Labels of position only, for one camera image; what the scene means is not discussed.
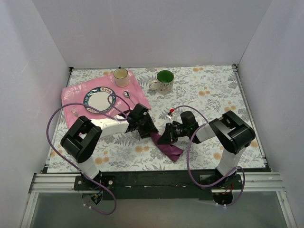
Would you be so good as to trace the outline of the purple satin napkin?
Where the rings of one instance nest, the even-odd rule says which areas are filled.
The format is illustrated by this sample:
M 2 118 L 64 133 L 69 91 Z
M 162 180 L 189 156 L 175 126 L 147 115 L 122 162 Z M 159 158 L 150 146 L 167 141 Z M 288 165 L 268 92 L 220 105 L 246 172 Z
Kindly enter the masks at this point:
M 165 154 L 171 161 L 176 162 L 179 157 L 183 154 L 183 150 L 179 147 L 172 144 L 162 144 L 158 145 L 157 141 L 161 137 L 158 133 L 152 132 L 150 133 L 150 137 L 154 142 L 155 146 Z

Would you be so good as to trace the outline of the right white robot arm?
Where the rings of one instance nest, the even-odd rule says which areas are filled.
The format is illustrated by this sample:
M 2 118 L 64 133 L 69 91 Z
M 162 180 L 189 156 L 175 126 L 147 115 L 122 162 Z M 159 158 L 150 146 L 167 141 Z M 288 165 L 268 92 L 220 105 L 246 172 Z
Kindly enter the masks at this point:
M 180 114 L 181 123 L 173 121 L 167 123 L 165 131 L 158 139 L 158 145 L 165 145 L 176 142 L 178 138 L 187 136 L 190 143 L 202 143 L 213 137 L 217 137 L 223 146 L 223 153 L 214 174 L 206 178 L 203 184 L 198 183 L 192 176 L 190 170 L 190 147 L 187 150 L 187 170 L 189 177 L 197 186 L 210 188 L 218 186 L 221 189 L 227 188 L 232 183 L 232 177 L 240 168 L 238 166 L 240 157 L 245 149 L 255 139 L 254 130 L 238 117 L 233 111 L 224 113 L 220 118 L 216 118 L 206 124 L 199 126 L 191 111 Z

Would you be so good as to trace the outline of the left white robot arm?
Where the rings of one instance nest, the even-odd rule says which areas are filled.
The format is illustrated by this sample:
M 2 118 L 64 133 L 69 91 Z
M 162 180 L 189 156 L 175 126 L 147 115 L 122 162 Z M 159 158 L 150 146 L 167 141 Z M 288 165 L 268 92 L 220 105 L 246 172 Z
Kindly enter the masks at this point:
M 96 190 L 100 187 L 101 172 L 95 165 L 92 154 L 101 137 L 117 133 L 138 131 L 141 138 L 157 133 L 148 108 L 136 104 L 130 111 L 119 112 L 114 117 L 90 120 L 86 116 L 77 118 L 62 138 L 60 144 L 73 157 L 77 168 L 85 176 L 85 185 Z

